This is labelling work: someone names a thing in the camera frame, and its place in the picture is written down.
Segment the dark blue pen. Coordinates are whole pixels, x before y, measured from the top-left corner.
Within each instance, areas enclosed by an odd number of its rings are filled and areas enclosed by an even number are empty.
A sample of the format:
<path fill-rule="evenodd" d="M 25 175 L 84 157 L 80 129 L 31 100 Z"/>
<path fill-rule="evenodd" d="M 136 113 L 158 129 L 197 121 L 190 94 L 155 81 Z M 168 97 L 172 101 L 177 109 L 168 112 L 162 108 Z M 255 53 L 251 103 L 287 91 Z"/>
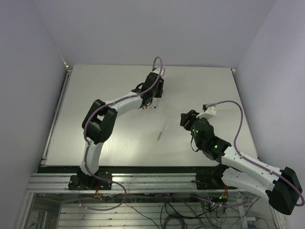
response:
<path fill-rule="evenodd" d="M 156 102 L 154 104 L 154 109 L 157 107 L 158 103 L 159 103 L 159 98 L 156 100 Z"/>

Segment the orange pen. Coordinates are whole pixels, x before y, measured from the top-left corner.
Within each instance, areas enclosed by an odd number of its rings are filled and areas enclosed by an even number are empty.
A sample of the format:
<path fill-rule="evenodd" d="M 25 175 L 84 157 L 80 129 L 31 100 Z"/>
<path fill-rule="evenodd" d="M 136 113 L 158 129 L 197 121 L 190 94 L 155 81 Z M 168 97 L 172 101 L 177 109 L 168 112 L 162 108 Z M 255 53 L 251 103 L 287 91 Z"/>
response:
<path fill-rule="evenodd" d="M 162 134 L 163 134 L 163 132 L 164 132 L 164 129 L 165 129 L 166 125 L 167 125 L 167 121 L 164 123 L 164 125 L 163 125 L 161 131 L 159 132 L 158 137 L 157 137 L 157 139 L 156 139 L 157 141 L 160 141 L 160 138 L 161 138 L 161 136 L 162 136 Z"/>

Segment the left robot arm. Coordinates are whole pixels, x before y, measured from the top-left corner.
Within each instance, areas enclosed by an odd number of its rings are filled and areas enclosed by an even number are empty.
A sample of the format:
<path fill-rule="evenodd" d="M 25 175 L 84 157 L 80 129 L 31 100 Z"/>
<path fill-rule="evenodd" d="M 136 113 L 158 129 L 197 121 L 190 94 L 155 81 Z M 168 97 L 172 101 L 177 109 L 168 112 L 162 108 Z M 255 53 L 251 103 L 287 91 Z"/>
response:
<path fill-rule="evenodd" d="M 155 68 L 127 95 L 112 101 L 95 100 L 83 123 L 83 134 L 86 142 L 84 157 L 80 165 L 83 173 L 80 183 L 85 189 L 97 185 L 94 175 L 99 170 L 99 158 L 102 146 L 112 134 L 116 119 L 132 110 L 150 106 L 153 98 L 161 98 L 163 93 L 164 69 Z"/>

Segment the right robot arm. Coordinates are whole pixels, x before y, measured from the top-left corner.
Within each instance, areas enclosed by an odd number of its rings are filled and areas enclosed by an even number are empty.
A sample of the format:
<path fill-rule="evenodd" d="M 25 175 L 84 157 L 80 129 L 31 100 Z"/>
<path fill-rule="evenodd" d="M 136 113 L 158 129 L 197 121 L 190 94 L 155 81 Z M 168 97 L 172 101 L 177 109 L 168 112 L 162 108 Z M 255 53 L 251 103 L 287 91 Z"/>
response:
<path fill-rule="evenodd" d="M 210 160 L 218 162 L 210 177 L 216 188 L 236 187 L 264 198 L 278 212 L 291 215 L 298 206 L 302 187 L 296 172 L 265 164 L 236 149 L 214 134 L 205 113 L 190 110 L 181 114 L 180 126 L 191 133 L 191 142 Z"/>

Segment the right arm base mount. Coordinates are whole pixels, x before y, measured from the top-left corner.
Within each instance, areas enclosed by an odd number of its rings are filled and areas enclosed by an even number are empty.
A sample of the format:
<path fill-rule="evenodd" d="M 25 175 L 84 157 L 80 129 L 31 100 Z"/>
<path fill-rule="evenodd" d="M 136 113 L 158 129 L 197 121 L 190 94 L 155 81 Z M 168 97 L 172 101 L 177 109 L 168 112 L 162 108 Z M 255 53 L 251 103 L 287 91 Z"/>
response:
<path fill-rule="evenodd" d="M 197 190 L 216 190 L 224 189 L 225 184 L 222 181 L 223 173 L 228 169 L 228 166 L 217 165 L 215 167 L 205 167 L 199 173 L 196 173 L 195 179 L 191 182 L 196 184 Z"/>

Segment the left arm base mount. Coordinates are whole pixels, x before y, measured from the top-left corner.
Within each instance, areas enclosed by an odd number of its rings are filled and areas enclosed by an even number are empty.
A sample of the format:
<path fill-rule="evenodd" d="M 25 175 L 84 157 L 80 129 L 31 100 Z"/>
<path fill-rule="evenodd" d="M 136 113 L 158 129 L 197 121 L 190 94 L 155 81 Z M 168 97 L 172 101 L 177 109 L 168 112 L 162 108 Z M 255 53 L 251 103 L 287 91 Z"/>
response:
<path fill-rule="evenodd" d="M 77 169 L 76 175 L 70 177 L 68 184 L 68 190 L 110 190 L 112 183 L 112 175 L 105 170 L 98 170 L 95 173 L 96 176 L 106 179 L 107 181 L 96 179 L 93 176 L 86 175 L 81 171 L 80 168 Z"/>

